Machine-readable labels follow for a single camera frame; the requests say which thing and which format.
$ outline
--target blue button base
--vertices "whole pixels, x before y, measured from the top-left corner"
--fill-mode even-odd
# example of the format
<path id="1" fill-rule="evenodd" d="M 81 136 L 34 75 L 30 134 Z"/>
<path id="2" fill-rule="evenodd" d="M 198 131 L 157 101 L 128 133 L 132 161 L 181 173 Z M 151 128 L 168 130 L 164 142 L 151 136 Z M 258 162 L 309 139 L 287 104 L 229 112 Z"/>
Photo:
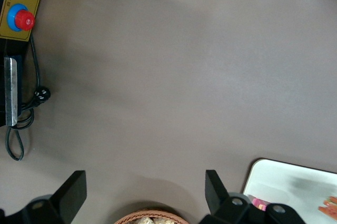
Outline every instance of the blue button base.
<path id="1" fill-rule="evenodd" d="M 8 14 L 7 14 L 7 24 L 8 24 L 8 26 L 11 28 L 11 30 L 17 31 L 17 32 L 22 30 L 22 29 L 15 26 L 15 15 L 20 10 L 28 10 L 28 8 L 25 5 L 22 5 L 22 4 L 15 4 L 9 9 Z"/>

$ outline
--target orange object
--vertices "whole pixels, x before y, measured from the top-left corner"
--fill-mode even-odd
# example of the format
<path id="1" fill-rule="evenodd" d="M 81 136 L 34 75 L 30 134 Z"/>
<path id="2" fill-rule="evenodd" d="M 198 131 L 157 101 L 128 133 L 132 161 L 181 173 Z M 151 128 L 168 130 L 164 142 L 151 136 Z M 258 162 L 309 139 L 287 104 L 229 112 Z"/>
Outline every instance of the orange object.
<path id="1" fill-rule="evenodd" d="M 329 217 L 333 218 L 334 220 L 337 220 L 337 198 L 336 197 L 329 197 L 329 201 L 325 200 L 324 204 L 326 207 L 318 207 L 318 210 L 320 210 L 322 213 L 328 215 Z"/>
<path id="2" fill-rule="evenodd" d="M 336 197 L 330 196 L 329 199 L 330 199 L 330 201 L 331 201 L 332 203 L 337 204 L 337 198 L 336 198 Z"/>

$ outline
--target red button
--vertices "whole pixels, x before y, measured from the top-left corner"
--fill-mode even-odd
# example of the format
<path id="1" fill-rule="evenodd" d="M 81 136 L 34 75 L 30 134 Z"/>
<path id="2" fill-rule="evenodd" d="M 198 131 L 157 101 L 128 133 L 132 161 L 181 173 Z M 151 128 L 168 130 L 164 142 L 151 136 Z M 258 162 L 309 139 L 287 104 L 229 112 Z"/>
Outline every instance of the red button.
<path id="1" fill-rule="evenodd" d="M 27 31 L 33 28 L 35 18 L 31 12 L 22 9 L 16 13 L 14 23 L 16 27 Z"/>

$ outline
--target pink object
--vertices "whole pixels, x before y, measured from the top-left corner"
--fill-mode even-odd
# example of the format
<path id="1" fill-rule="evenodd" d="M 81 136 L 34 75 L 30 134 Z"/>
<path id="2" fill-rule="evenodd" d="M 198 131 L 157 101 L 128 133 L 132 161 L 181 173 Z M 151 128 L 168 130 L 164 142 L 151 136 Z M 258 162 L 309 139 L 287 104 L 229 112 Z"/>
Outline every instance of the pink object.
<path id="1" fill-rule="evenodd" d="M 260 210 L 265 211 L 265 209 L 266 209 L 267 205 L 269 204 L 269 202 L 264 201 L 262 199 L 254 198 L 252 200 L 252 204 L 253 204 L 253 206 L 259 208 Z"/>

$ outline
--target food in basket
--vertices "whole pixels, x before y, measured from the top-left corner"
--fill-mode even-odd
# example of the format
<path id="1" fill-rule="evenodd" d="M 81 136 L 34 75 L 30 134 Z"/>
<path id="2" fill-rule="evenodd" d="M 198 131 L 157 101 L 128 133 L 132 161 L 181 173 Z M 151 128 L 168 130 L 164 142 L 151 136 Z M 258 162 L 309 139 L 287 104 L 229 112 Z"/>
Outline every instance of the food in basket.
<path id="1" fill-rule="evenodd" d="M 143 217 L 141 219 L 135 220 L 135 224 L 154 224 L 154 222 L 149 217 Z"/>
<path id="2" fill-rule="evenodd" d="M 154 224 L 174 224 L 173 220 L 163 219 L 163 218 L 154 218 Z"/>

